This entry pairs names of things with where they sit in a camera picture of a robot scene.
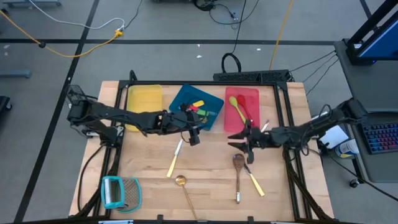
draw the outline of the gray floor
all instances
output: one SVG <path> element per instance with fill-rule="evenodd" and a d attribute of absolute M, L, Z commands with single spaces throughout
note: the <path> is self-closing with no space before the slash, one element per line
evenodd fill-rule
<path fill-rule="evenodd" d="M 243 1 L 220 2 L 240 14 Z M 57 19 L 85 23 L 93 0 L 64 0 L 62 3 L 62 7 L 44 9 Z M 93 25 L 116 16 L 129 20 L 138 3 L 101 0 Z M 260 0 L 252 17 L 243 24 L 240 39 L 275 40 L 288 3 L 288 0 Z M 367 0 L 367 3 L 373 12 L 382 0 Z M 253 5 L 254 1 L 249 0 L 245 14 Z M 35 9 L 9 9 L 9 12 L 21 27 L 37 38 L 79 39 L 83 31 L 81 27 L 57 24 Z M 222 9 L 217 9 L 214 17 L 229 22 L 223 13 Z M 359 0 L 295 1 L 282 39 L 340 40 L 350 37 L 365 20 Z M 104 29 L 91 30 L 88 39 L 108 39 L 118 26 L 114 22 Z M 3 18 L 0 28 L 0 39 L 25 38 Z M 122 39 L 126 40 L 236 37 L 236 31 L 230 26 L 215 24 L 207 12 L 201 12 L 191 4 L 179 1 L 154 4 L 149 0 L 144 0 L 139 16 L 124 34 Z M 49 45 L 66 54 L 74 54 L 77 46 Z M 83 51 L 92 46 L 85 44 Z M 97 95 L 102 81 L 128 78 L 130 69 L 134 69 L 140 80 L 212 80 L 213 74 L 221 71 L 221 57 L 232 48 L 233 45 L 222 44 L 106 45 L 79 60 L 72 83 L 79 84 L 87 94 Z M 267 70 L 273 48 L 273 45 L 239 45 L 235 54 L 244 71 Z M 0 129 L 0 169 L 7 171 L 0 180 L 0 223 L 6 223 L 14 220 L 72 60 L 55 56 L 34 44 L 0 44 L 0 50 L 2 69 L 28 68 L 33 71 L 31 79 L 0 79 L 0 94 L 10 96 L 14 103 Z M 273 69 L 293 69 L 332 50 L 332 46 L 281 45 Z M 305 82 L 307 91 L 332 61 Z M 320 64 L 297 70 L 295 79 L 298 82 L 304 80 Z M 232 72 L 236 66 L 227 60 L 226 68 Z M 350 96 L 337 63 L 308 96 L 311 114 L 317 114 L 325 103 L 336 106 Z M 68 215 L 86 141 L 69 128 L 66 114 L 64 105 L 24 221 Z M 341 162 L 352 168 L 350 161 Z M 324 168 L 336 218 L 363 223 L 394 223 L 398 220 L 395 202 L 366 185 L 350 189 L 348 182 L 353 177 L 327 158 Z M 397 184 L 377 186 L 398 196 Z"/>

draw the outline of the wooden table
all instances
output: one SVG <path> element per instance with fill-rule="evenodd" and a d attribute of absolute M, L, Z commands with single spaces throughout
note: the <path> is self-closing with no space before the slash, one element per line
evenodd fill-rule
<path fill-rule="evenodd" d="M 114 106 L 117 86 L 118 82 L 103 82 L 99 101 L 108 106 Z M 164 108 L 169 107 L 180 87 L 178 85 L 162 86 Z M 196 87 L 224 99 L 226 86 Z M 279 122 L 273 88 L 271 86 L 248 86 L 248 88 L 259 89 L 261 124 L 269 119 L 268 128 L 277 127 Z M 288 83 L 288 88 L 295 125 L 302 124 L 310 119 L 303 84 Z M 285 124 L 287 124 L 282 92 L 280 92 L 280 97 Z M 163 214 L 166 220 L 193 220 L 194 217 L 183 190 L 174 182 L 177 175 L 184 175 L 188 179 L 186 188 L 199 219 L 247 220 L 248 216 L 253 216 L 255 221 L 293 221 L 282 148 L 254 150 L 256 161 L 250 165 L 250 169 L 265 196 L 259 196 L 251 179 L 242 170 L 241 203 L 236 204 L 236 171 L 233 167 L 232 156 L 240 151 L 227 145 L 227 136 L 231 133 L 224 132 L 223 123 L 224 109 L 221 110 L 211 131 L 201 131 L 199 145 L 190 147 L 186 143 L 183 144 L 172 178 L 166 178 L 166 173 L 173 159 L 180 134 L 168 136 L 153 134 L 145 138 L 141 133 L 126 131 L 118 175 L 139 179 L 143 193 L 142 207 L 129 214 L 113 211 L 111 218 L 155 220 L 158 214 Z M 88 140 L 82 167 L 98 146 L 98 138 Z M 316 148 L 316 144 L 311 142 L 310 147 Z M 103 156 L 104 150 L 89 163 L 86 169 L 81 192 L 82 206 L 97 188 Z M 314 153 L 306 157 L 302 156 L 302 165 L 308 191 L 326 214 L 332 217 L 333 210 L 319 156 Z M 76 185 L 70 214 L 77 212 L 77 188 L 78 185 Z M 300 215 L 303 218 L 302 197 L 298 190 L 297 193 Z"/>

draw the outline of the green plastic utensil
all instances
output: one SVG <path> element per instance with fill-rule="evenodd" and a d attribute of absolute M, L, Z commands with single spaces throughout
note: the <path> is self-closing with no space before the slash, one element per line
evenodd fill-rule
<path fill-rule="evenodd" d="M 238 111 L 238 113 L 239 113 L 239 115 L 240 115 L 240 117 L 241 117 L 241 119 L 242 119 L 242 122 L 243 122 L 243 124 L 244 124 L 244 123 L 246 122 L 246 118 L 243 116 L 241 110 L 239 110 L 239 108 L 238 108 L 238 101 L 237 101 L 237 99 L 235 98 L 235 96 L 230 96 L 230 97 L 229 97 L 229 103 L 230 103 L 230 105 L 232 105 L 233 107 L 236 108 L 236 110 Z"/>

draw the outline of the keyboard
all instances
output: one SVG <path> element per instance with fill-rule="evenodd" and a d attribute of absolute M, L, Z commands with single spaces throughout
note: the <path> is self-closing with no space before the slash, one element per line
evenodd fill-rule
<path fill-rule="evenodd" d="M 288 70 L 271 70 L 257 72 L 217 73 L 213 75 L 214 81 L 222 82 L 291 82 L 292 76 Z"/>
<path fill-rule="evenodd" d="M 370 154 L 398 151 L 398 123 L 362 126 Z"/>

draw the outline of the yellow tray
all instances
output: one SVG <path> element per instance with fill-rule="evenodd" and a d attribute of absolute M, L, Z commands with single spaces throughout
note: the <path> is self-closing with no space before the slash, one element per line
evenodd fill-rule
<path fill-rule="evenodd" d="M 162 87 L 160 85 L 130 86 L 127 110 L 135 113 L 163 110 Z M 138 131 L 133 125 L 126 125 L 126 128 L 130 131 Z"/>

